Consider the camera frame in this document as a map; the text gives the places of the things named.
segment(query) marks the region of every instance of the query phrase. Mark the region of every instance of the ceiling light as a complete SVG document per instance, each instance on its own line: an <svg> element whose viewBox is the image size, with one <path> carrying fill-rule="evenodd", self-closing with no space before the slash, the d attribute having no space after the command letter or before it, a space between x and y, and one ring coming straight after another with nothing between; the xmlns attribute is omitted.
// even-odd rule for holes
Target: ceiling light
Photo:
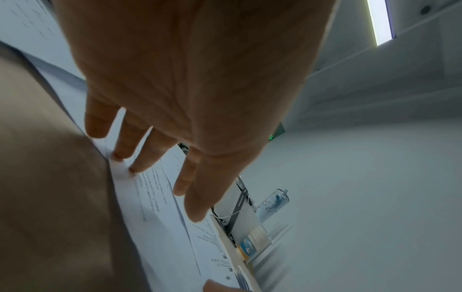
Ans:
<svg viewBox="0 0 462 292"><path fill-rule="evenodd" d="M377 46L393 39L386 0L367 0Z"/></svg>

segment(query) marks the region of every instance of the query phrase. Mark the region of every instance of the hand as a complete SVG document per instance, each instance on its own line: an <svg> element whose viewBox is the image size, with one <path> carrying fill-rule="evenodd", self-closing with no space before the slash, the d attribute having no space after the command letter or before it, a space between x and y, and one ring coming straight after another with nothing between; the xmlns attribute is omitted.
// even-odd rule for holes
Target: hand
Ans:
<svg viewBox="0 0 462 292"><path fill-rule="evenodd" d="M310 72L335 0L57 0L88 83L85 127L142 172L177 141L191 146L175 184L202 220L261 152Z"/></svg>
<svg viewBox="0 0 462 292"><path fill-rule="evenodd" d="M245 290L223 286L212 280L208 280L204 285L204 292L243 292Z"/></svg>

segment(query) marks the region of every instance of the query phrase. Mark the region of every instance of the ceiling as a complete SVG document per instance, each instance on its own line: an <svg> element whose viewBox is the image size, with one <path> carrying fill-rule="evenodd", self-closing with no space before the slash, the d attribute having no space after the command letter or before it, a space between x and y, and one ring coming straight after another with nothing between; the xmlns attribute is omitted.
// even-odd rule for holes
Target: ceiling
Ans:
<svg viewBox="0 0 462 292"><path fill-rule="evenodd" d="M387 3L396 38L376 47L367 0L343 0L313 72L282 121L286 131L333 120L349 125L367 115L356 113L359 109L372 113L371 108L403 107L416 100L432 104L428 96L439 99L447 89L459 90L451 92L454 98L462 96L462 0ZM426 5L430 12L421 15ZM447 113L447 107L441 112ZM390 111L383 115L399 112ZM416 109L408 111L400 118Z"/></svg>

